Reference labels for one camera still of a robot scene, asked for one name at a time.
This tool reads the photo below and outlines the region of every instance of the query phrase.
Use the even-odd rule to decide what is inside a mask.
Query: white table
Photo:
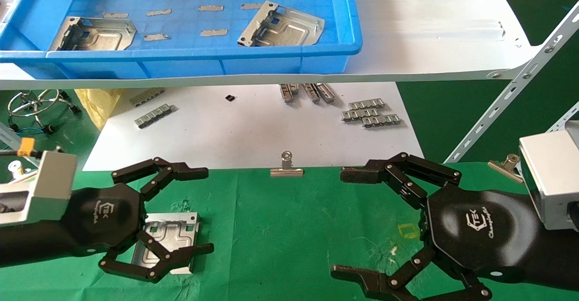
[[[422,157],[396,84],[333,84],[336,101],[312,103],[302,89],[289,105],[279,85],[170,88],[133,108],[128,99],[142,91],[126,90],[107,121],[84,171],[113,171],[155,156],[190,167],[232,169],[279,167],[281,153],[294,155],[294,167],[362,165],[400,151]],[[234,101],[225,96],[234,95]],[[341,122],[347,103],[382,97],[383,114],[397,113],[398,126],[364,129]],[[179,110],[139,129],[134,120],[168,103]]]

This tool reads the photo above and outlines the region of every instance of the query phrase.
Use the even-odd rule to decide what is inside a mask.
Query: white shelf
[[[240,75],[150,80],[22,80],[0,89],[131,88],[292,82],[477,80],[517,68],[537,51],[506,0],[356,0],[364,38],[339,75]],[[504,72],[511,79],[517,72]]]

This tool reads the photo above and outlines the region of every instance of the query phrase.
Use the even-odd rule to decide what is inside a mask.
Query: wire
[[[21,130],[18,130],[18,132],[23,132],[24,130],[35,130],[38,132],[38,134],[43,134],[44,132],[41,129],[35,128],[35,127],[27,127],[27,128],[22,128]]]

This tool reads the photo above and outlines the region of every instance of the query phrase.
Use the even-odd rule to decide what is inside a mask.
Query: stamped metal plate
[[[195,245],[199,223],[197,212],[147,214],[145,231],[168,251]],[[138,241],[133,252],[132,264],[152,268],[159,258]],[[191,269],[176,268],[171,274],[191,274]]]
[[[133,43],[137,29],[128,19],[68,17],[49,51],[115,51]]]
[[[237,43],[242,47],[312,45],[324,31],[324,23],[322,18],[266,1]]]

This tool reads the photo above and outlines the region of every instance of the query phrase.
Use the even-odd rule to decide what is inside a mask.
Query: small black object
[[[441,187],[428,196],[407,175]],[[371,159],[364,167],[343,167],[350,183],[384,182],[412,208],[420,210],[424,247],[391,276],[364,268],[334,265],[331,276],[356,282],[369,299],[418,301],[405,287],[430,262],[465,289],[424,301],[486,301],[490,289],[478,278],[503,283],[530,283],[579,291],[579,233],[548,230],[527,195],[499,190],[459,188],[462,174],[425,159],[400,153]],[[579,221],[577,205],[571,217]]]
[[[76,105],[71,106],[70,109],[71,109],[72,113],[74,113],[74,114],[78,114],[81,112],[81,108],[79,108]]]
[[[58,95],[60,95],[60,98],[64,100],[70,99],[70,96],[65,91],[58,90]]]
[[[43,128],[41,128],[41,130],[45,134],[53,134],[54,132],[56,132],[56,129],[52,125],[46,125]]]
[[[129,187],[157,173],[140,189]],[[84,257],[106,252],[99,267],[109,274],[152,283],[169,271],[188,266],[191,257],[213,252],[213,244],[182,247],[172,252],[143,231],[150,201],[171,181],[205,179],[206,167],[190,168],[186,163],[169,163],[156,157],[110,174],[114,186],[81,188],[71,194],[60,220],[0,227],[0,268],[63,257]],[[153,268],[123,263],[117,256],[142,241],[159,261]]]

